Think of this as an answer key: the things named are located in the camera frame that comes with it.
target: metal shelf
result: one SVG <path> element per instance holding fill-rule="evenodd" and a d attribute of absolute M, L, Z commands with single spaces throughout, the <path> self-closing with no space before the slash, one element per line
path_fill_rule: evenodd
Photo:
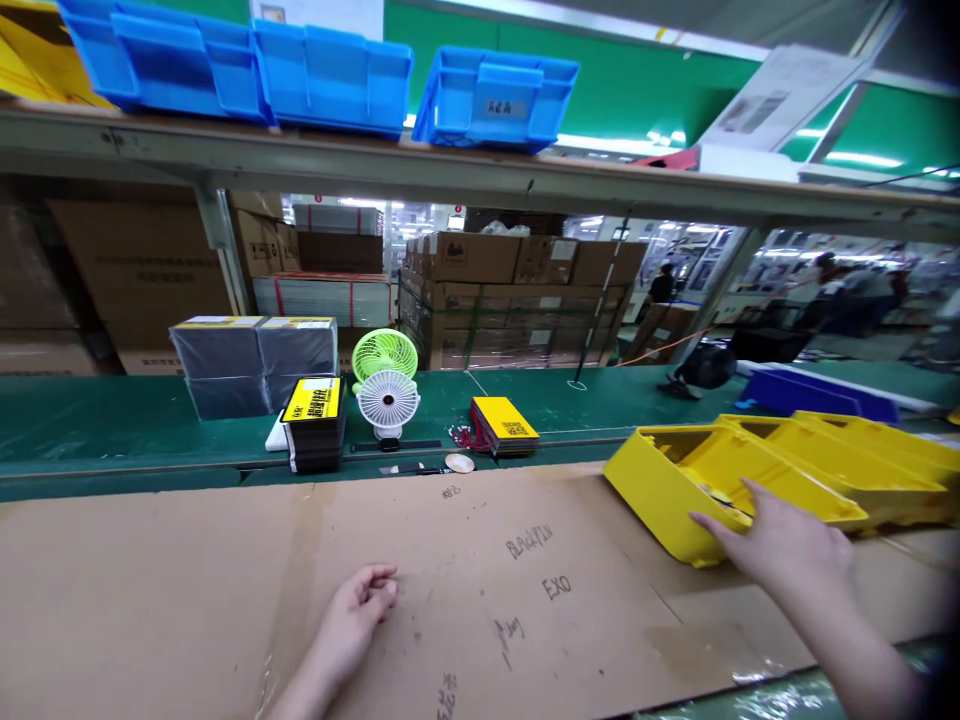
<path fill-rule="evenodd" d="M 0 100 L 0 172 L 955 244 L 960 200 Z"/>

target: desk fan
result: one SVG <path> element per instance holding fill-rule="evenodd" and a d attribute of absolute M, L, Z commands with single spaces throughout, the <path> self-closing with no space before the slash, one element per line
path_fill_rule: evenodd
<path fill-rule="evenodd" d="M 408 378 L 417 371 L 417 349 L 413 341 L 396 330 L 374 330 L 368 332 L 353 349 L 353 374 L 357 382 L 353 385 L 353 394 L 359 395 L 360 389 L 374 373 L 383 370 L 396 370 Z"/>
<path fill-rule="evenodd" d="M 399 440 L 404 423 L 420 406 L 417 384 L 399 370 L 381 370 L 368 377 L 357 393 L 360 414 L 373 425 L 373 434 Z"/>

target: ceiling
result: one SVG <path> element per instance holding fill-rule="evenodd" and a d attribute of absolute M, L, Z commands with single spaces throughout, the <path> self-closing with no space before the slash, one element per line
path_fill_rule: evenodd
<path fill-rule="evenodd" d="M 883 0 L 548 0 L 553 5 L 612 15 L 676 30 L 774 47 L 799 43 L 846 55 Z M 907 14 L 876 67 L 928 80 L 955 82 L 950 23 L 931 20 L 936 2 L 907 2 Z"/>

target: white fan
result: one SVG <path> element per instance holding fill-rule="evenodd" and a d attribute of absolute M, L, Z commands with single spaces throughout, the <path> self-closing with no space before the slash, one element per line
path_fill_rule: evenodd
<path fill-rule="evenodd" d="M 398 370 L 370 375 L 357 394 L 360 413 L 373 425 L 378 440 L 399 438 L 420 405 L 417 384 Z"/>

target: fan grille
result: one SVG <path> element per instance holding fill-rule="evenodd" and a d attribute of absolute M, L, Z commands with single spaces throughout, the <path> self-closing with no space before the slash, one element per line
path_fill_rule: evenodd
<path fill-rule="evenodd" d="M 403 425 L 417 411 L 417 386 L 398 370 L 381 370 L 364 381 L 357 403 L 373 425 Z"/>
<path fill-rule="evenodd" d="M 361 382 L 383 370 L 397 370 L 407 377 L 417 371 L 413 342 L 396 330 L 374 330 L 364 335 L 353 351 L 353 372 Z"/>

